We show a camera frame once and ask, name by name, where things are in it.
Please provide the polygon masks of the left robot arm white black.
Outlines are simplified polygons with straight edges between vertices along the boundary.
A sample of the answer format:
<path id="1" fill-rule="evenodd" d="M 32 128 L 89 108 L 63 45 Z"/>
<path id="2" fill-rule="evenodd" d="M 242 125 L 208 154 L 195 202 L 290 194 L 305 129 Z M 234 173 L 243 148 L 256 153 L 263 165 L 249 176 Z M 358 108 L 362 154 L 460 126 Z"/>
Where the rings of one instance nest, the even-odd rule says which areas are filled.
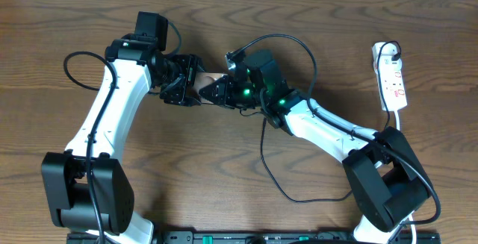
<path id="1" fill-rule="evenodd" d="M 198 105 L 187 96 L 202 59 L 165 54 L 162 40 L 114 40 L 100 61 L 102 85 L 75 137 L 41 164 L 54 225 L 83 231 L 95 243 L 153 243 L 155 226 L 134 212 L 134 191 L 122 168 L 125 141 L 135 113 L 151 89 L 167 104 Z"/>

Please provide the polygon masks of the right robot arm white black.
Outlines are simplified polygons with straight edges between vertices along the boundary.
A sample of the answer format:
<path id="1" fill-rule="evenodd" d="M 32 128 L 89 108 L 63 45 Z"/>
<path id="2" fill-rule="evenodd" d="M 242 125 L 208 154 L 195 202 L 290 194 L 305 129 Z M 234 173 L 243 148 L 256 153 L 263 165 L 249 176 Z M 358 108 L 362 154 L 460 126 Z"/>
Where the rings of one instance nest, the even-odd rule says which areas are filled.
<path id="1" fill-rule="evenodd" d="M 378 132 L 325 110 L 307 94 L 289 87 L 268 50 L 226 55 L 233 75 L 218 75 L 199 89 L 206 101 L 239 110 L 260 108 L 266 122 L 308 140 L 340 162 L 362 212 L 353 238 L 390 243 L 410 215 L 436 194 L 403 133 Z"/>

